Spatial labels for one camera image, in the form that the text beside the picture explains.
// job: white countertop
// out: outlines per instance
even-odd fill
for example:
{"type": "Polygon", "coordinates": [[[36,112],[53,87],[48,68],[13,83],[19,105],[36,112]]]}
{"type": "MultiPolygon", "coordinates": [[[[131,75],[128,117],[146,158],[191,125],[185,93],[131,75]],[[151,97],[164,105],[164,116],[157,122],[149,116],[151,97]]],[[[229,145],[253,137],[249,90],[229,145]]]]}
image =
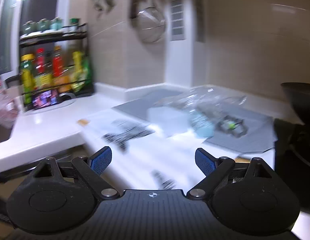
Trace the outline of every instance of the white countertop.
{"type": "Polygon", "coordinates": [[[235,159],[239,155],[251,159],[263,158],[271,168],[274,168],[275,150],[271,149],[262,154],[241,155],[239,152],[219,147],[214,144],[203,143],[205,139],[197,138],[190,130],[167,138],[158,127],[144,120],[125,114],[115,109],[107,109],[98,113],[85,116],[88,124],[79,128],[86,146],[93,154],[110,146],[112,149],[112,162],[104,171],[103,176],[111,179],[111,184],[119,191],[124,189],[160,189],[160,185],[153,176],[153,171],[158,171],[165,178],[175,182],[178,189],[186,194],[192,187],[204,179],[205,175],[195,163],[195,151],[203,148],[216,158],[227,156],[235,159]],[[103,139],[106,133],[119,134],[114,131],[114,122],[129,121],[144,123],[155,133],[142,138],[127,141],[127,150],[124,152],[118,145],[103,139]]]}
{"type": "Polygon", "coordinates": [[[31,115],[20,113],[10,139],[0,143],[0,172],[83,145],[85,141],[76,121],[119,104],[95,94],[62,108],[31,115]]]}

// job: black kitchen appliance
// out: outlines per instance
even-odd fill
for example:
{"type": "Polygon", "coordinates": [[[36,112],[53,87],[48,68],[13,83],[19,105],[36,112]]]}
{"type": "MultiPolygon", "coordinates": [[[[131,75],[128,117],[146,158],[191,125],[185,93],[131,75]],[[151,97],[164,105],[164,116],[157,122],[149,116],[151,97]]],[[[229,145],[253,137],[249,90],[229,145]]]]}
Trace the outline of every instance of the black kitchen appliance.
{"type": "Polygon", "coordinates": [[[109,147],[71,163],[43,160],[2,211],[16,228],[7,239],[298,239],[290,230],[299,202],[261,158],[235,163],[197,149],[206,178],[186,196],[130,189],[120,196],[100,177],[110,162],[109,147]]]}
{"type": "Polygon", "coordinates": [[[310,84],[283,83],[282,88],[292,108],[304,125],[295,125],[289,145],[293,153],[310,166],[310,84]]]}

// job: wall tile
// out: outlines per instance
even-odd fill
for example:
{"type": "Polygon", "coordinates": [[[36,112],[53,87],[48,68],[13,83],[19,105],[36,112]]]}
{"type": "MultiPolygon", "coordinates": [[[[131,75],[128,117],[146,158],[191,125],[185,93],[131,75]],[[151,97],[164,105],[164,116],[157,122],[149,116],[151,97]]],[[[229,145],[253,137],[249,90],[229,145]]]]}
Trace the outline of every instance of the wall tile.
{"type": "Polygon", "coordinates": [[[138,87],[164,82],[166,42],[145,44],[130,23],[126,23],[127,86],[138,87]]]}
{"type": "Polygon", "coordinates": [[[89,1],[88,5],[88,27],[90,36],[110,28],[111,26],[126,20],[124,14],[124,0],[116,0],[116,6],[111,11],[107,11],[104,0],[101,0],[104,6],[103,12],[98,12],[94,9],[93,0],[89,1]]]}
{"type": "Polygon", "coordinates": [[[124,23],[120,23],[90,38],[95,81],[126,87],[124,33],[124,23]]]}
{"type": "MultiPolygon", "coordinates": [[[[88,21],[87,5],[89,0],[70,0],[69,2],[69,18],[81,18],[81,23],[88,21]]],[[[69,19],[64,20],[65,26],[69,24],[69,19]]]]}
{"type": "Polygon", "coordinates": [[[207,2],[208,83],[285,100],[310,82],[310,0],[207,2]]]}
{"type": "Polygon", "coordinates": [[[208,83],[285,100],[282,82],[310,82],[310,42],[269,33],[211,39],[208,83]]]}

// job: black metal shelf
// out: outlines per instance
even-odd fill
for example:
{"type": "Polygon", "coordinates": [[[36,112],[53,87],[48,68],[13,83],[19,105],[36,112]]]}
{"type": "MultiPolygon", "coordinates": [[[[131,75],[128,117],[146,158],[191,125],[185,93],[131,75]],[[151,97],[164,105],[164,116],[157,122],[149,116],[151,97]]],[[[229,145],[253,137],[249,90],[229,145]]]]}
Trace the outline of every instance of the black metal shelf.
{"type": "Polygon", "coordinates": [[[25,37],[19,41],[20,48],[26,48],[34,45],[57,41],[82,40],[87,38],[87,32],[78,33],[52,33],[37,37],[25,37]]]}
{"type": "Polygon", "coordinates": [[[78,81],[74,81],[74,82],[62,83],[62,84],[58,84],[58,85],[54,85],[54,86],[50,86],[50,87],[45,87],[45,88],[41,88],[41,89],[32,90],[30,92],[24,92],[21,95],[23,96],[23,95],[27,95],[27,94],[35,94],[37,92],[51,90],[51,89],[63,87],[63,86],[66,86],[66,85],[72,85],[72,84],[77,84],[77,83],[84,83],[86,81],[90,81],[91,82],[92,80],[91,79],[83,79],[83,80],[78,80],[78,81]]]}

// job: red bottle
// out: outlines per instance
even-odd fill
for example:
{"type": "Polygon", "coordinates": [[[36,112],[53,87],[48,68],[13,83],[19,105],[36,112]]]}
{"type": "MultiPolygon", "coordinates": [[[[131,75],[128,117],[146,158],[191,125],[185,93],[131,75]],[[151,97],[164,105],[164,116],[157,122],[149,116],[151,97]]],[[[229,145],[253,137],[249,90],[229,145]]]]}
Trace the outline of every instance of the red bottle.
{"type": "Polygon", "coordinates": [[[44,73],[44,71],[45,71],[44,65],[45,65],[44,49],[39,48],[37,50],[36,75],[44,73]]]}
{"type": "Polygon", "coordinates": [[[59,77],[63,73],[63,59],[61,57],[61,47],[55,46],[55,56],[53,58],[53,76],[59,77]]]}

